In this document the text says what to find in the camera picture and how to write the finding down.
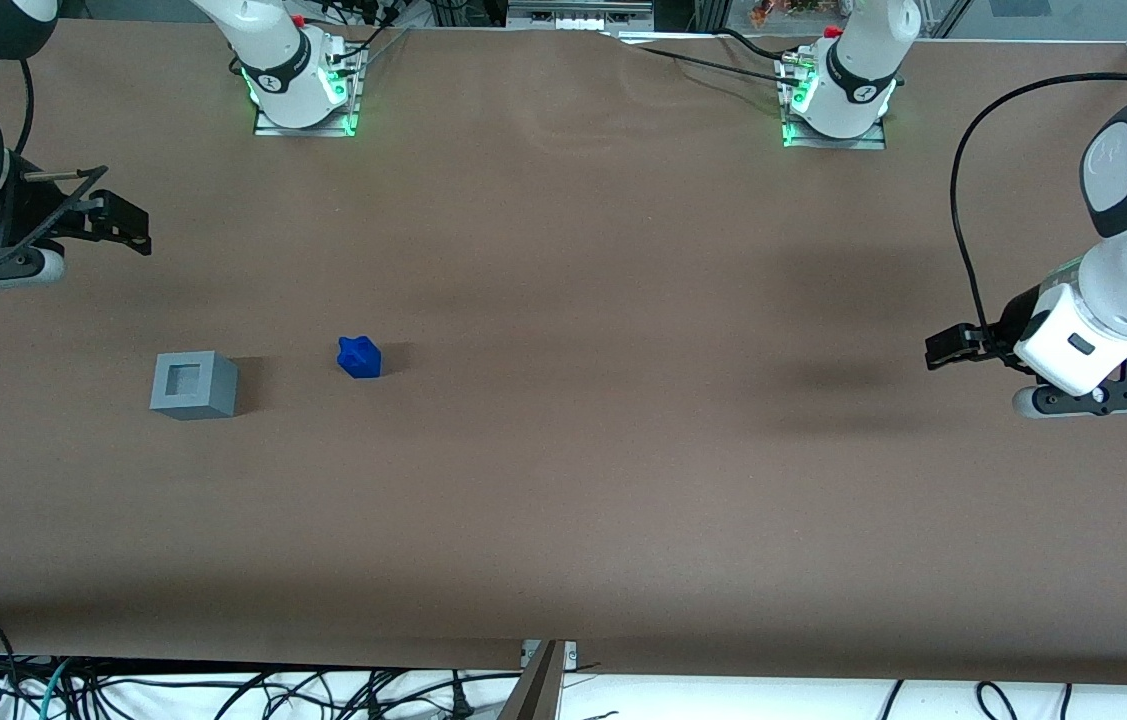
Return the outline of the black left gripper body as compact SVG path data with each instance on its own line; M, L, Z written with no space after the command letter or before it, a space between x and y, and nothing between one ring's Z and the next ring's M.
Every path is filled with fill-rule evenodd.
M1040 325L1033 322L1033 315L1038 314L1040 295L1042 287L1033 284L1033 287L1008 301L999 314L997 322L987 325L983 329L983 352L987 359L997 359L999 363L1017 372L1033 372L1033 368L1017 355L1015 346Z

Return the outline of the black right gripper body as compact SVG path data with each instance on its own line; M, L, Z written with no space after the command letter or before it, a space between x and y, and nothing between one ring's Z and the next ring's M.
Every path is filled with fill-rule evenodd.
M0 165L0 265L27 265L32 254L63 255L64 240L109 240L109 167L47 172L18 152Z

